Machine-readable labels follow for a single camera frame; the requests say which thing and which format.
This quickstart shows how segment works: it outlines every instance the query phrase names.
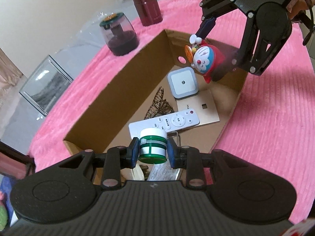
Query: ribbed pink fabric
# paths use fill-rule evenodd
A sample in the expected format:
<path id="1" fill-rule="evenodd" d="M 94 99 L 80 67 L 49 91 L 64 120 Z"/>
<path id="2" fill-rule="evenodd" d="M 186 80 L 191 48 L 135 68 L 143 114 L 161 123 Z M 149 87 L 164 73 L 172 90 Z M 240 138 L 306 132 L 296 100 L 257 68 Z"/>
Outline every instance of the ribbed pink fabric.
<path id="1" fill-rule="evenodd" d="M 163 21 L 133 26 L 139 47 L 115 57 L 103 47 L 59 99 L 35 135 L 30 155 L 37 171 L 67 157 L 62 139 L 97 95 L 126 63 L 163 29 L 195 33 L 202 15 L 201 0 L 161 0 Z M 233 11 L 217 20 L 209 35 L 239 47 L 246 18 Z M 215 148 L 228 151 L 289 180 L 297 191 L 291 221 L 307 217 L 315 196 L 315 74 L 302 46 L 297 24 L 290 39 L 266 72 L 248 75 L 240 100 Z"/>

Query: open cardboard box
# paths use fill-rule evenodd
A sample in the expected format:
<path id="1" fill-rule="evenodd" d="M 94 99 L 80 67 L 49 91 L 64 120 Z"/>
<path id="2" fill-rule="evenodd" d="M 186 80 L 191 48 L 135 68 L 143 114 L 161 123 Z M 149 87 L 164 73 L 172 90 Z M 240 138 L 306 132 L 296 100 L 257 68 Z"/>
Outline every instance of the open cardboard box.
<path id="1" fill-rule="evenodd" d="M 179 56 L 185 57 L 184 46 L 189 45 L 189 37 L 190 34 L 163 30 L 142 48 L 68 132 L 64 143 L 69 152 L 73 155 L 93 149 L 102 153 L 110 147 L 128 146 L 131 141 L 129 123 L 144 119 L 160 86 L 164 88 L 164 99 L 177 111 L 167 74 L 179 67 L 190 66 L 189 62 L 182 64 L 178 60 Z M 225 53 L 235 50 L 235 47 L 208 41 Z M 211 150 L 232 114 L 246 75 L 245 71 L 236 69 L 210 84 L 205 83 L 202 75 L 196 75 L 199 90 L 211 90 L 220 122 L 180 131 L 182 146 L 193 146 L 205 153 Z"/>

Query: small green jar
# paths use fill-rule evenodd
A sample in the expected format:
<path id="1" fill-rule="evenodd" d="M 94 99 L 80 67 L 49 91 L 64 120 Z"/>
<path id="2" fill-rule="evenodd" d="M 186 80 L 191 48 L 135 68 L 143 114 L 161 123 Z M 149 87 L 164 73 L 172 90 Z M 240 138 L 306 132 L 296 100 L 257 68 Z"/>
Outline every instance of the small green jar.
<path id="1" fill-rule="evenodd" d="M 166 162 L 167 133 L 157 128 L 147 128 L 140 132 L 140 155 L 138 160 L 148 164 Z"/>

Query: white remote control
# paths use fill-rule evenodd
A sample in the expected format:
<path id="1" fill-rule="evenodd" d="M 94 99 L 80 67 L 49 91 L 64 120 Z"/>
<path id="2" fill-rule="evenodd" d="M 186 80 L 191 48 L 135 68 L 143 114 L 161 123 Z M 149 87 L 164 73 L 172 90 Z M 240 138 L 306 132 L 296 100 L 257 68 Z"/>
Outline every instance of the white remote control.
<path id="1" fill-rule="evenodd" d="M 159 128 L 167 133 L 192 127 L 200 123 L 194 109 L 187 109 L 159 117 L 137 121 L 129 124 L 131 139 L 140 137 L 140 132 L 146 128 Z"/>

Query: figurine's face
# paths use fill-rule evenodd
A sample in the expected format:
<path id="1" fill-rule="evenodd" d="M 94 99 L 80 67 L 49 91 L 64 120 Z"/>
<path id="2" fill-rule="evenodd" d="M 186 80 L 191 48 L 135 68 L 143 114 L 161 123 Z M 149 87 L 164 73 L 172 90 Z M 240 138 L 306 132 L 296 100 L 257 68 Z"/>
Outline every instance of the figurine's face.
<path id="1" fill-rule="evenodd" d="M 208 46 L 199 48 L 193 57 L 193 67 L 200 73 L 206 73 L 212 66 L 214 60 L 214 52 Z"/>

